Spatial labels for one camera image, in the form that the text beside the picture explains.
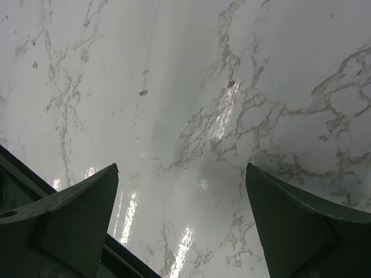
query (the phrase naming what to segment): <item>marble countertop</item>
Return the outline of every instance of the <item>marble countertop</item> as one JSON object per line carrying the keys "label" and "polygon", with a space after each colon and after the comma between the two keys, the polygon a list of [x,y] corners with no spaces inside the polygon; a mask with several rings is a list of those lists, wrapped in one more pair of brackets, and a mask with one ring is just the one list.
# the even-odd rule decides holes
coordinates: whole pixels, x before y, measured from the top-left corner
{"label": "marble countertop", "polygon": [[117,163],[108,232],[164,278],[269,277],[248,162],[371,211],[370,12],[1,1],[0,144],[57,190]]}

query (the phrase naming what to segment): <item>black plastic part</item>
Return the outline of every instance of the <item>black plastic part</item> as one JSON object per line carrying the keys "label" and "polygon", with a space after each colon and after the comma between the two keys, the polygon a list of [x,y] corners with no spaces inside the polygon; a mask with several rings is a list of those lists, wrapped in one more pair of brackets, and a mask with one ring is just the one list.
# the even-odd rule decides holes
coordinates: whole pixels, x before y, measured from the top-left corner
{"label": "black plastic part", "polygon": [[[66,190],[57,193],[0,146],[0,232],[3,232],[0,234],[0,277],[60,275],[159,278],[146,264],[106,234],[117,182],[117,167],[114,164],[66,189],[76,193],[68,204],[59,205],[52,213],[48,211],[38,217],[31,217],[30,206],[35,204],[32,202],[45,204],[51,197],[55,201],[55,195],[65,195]],[[81,187],[90,189],[80,191]],[[5,224],[4,219],[10,219],[10,216],[19,213],[19,210],[24,209],[22,206],[27,204],[30,219],[13,223],[14,230],[4,232],[10,227]],[[32,240],[24,235],[31,235]],[[7,260],[10,257],[5,246],[10,244],[8,238],[14,239],[13,254],[18,256],[21,264],[26,264],[23,268],[21,264],[14,266],[17,271],[15,275],[9,275],[8,272],[10,261]],[[20,254],[16,252],[17,248],[23,248]]]}
{"label": "black plastic part", "polygon": [[371,214],[344,207],[258,167],[246,188],[272,278],[371,277]]}

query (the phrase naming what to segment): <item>small debris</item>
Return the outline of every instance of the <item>small debris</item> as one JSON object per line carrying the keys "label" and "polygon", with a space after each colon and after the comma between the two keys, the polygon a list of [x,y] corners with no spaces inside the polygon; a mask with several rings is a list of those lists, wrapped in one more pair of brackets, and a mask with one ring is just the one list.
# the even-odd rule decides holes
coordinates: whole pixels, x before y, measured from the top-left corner
{"label": "small debris", "polygon": [[146,96],[147,94],[148,94],[148,91],[147,91],[147,90],[142,91],[142,92],[139,93],[139,95],[140,95],[141,97],[144,97],[144,96]]}
{"label": "small debris", "polygon": [[233,80],[230,80],[227,84],[227,88],[232,88],[235,82]]}

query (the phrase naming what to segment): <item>marble surface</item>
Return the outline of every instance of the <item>marble surface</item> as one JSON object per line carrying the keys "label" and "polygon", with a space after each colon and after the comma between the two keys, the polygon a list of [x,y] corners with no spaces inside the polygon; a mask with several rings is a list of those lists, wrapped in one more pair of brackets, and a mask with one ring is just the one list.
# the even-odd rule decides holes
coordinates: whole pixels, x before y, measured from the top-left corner
{"label": "marble surface", "polygon": [[162,277],[269,277],[248,162],[371,211],[370,12],[0,1],[0,144],[58,190],[117,163],[108,232]]}

